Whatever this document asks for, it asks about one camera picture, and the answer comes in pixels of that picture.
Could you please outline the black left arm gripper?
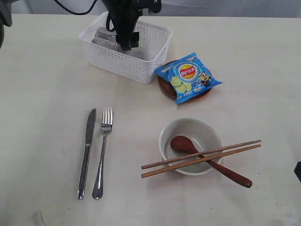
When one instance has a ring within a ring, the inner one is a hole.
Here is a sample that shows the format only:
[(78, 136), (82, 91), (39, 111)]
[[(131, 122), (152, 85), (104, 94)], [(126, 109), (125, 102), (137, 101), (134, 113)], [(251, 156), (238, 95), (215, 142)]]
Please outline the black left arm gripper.
[(162, 8), (160, 0), (102, 0), (108, 10), (106, 29), (116, 29), (117, 43), (124, 51), (139, 47), (139, 32), (133, 32), (128, 27), (117, 28), (121, 21), (128, 20), (129, 25), (135, 25), (143, 9), (149, 13), (159, 13)]

